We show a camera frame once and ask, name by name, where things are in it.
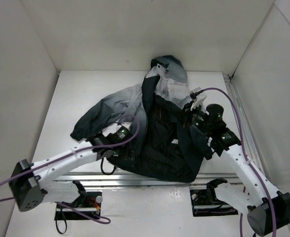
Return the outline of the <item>grey gradient hooded jacket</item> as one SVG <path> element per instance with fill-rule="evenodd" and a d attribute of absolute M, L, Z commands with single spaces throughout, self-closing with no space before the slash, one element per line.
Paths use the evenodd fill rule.
<path fill-rule="evenodd" d="M 111 164 L 146 177 L 190 183 L 213 153 L 205 136 L 182 126 L 182 109 L 193 102 L 187 80 L 180 60 L 156 57 L 142 83 L 101 99 L 78 120 L 71 137 L 81 141 L 117 121 L 132 122 L 137 136 L 127 145 L 135 150 L 136 162 Z"/>

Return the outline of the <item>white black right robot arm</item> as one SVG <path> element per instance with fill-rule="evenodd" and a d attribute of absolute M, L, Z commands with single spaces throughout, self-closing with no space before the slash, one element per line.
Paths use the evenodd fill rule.
<path fill-rule="evenodd" d="M 252 230 L 261 237 L 275 234 L 290 224 L 290 193 L 282 193 L 243 153 L 244 144 L 223 121 L 224 108 L 210 104 L 206 111 L 198 106 L 188 113 L 189 123 L 209 141 L 212 153 L 226 162 L 242 181 L 246 192 L 217 178 L 207 183 L 205 197 L 210 203 L 225 202 L 246 215 Z"/>

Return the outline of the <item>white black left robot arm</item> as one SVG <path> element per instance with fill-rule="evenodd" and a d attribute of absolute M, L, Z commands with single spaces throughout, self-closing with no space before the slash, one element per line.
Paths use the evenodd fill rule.
<path fill-rule="evenodd" d="M 60 181 L 59 177 L 80 166 L 103 158 L 116 158 L 119 150 L 134 135 L 131 123 L 124 122 L 104 136 L 97 133 L 64 153 L 34 163 L 26 159 L 16 163 L 9 182 L 18 209 L 26 212 L 43 202 L 65 202 L 74 207 L 84 205 L 86 191 L 79 181 Z"/>

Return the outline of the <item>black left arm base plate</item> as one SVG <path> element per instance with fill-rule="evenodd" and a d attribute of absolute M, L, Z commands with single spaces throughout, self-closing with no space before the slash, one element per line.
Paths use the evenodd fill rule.
<path fill-rule="evenodd" d="M 70 204 L 74 209 L 84 213 L 85 215 L 92 217 L 96 220 L 99 220 L 101 214 L 101 204 L 96 202 L 98 196 L 102 197 L 101 190 L 94 190 L 87 193 L 87 198 L 82 204 Z M 87 220 L 87 218 L 79 215 L 78 213 L 70 210 L 69 208 L 64 208 L 60 205 L 56 205 L 56 212 L 54 215 L 55 221 L 68 221 L 68 220 Z"/>

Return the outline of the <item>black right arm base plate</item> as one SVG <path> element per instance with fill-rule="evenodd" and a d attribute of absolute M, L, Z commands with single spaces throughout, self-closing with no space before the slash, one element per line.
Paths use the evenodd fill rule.
<path fill-rule="evenodd" d="M 190 190 L 193 217 L 238 215 L 238 211 L 223 201 L 211 201 L 207 190 Z"/>

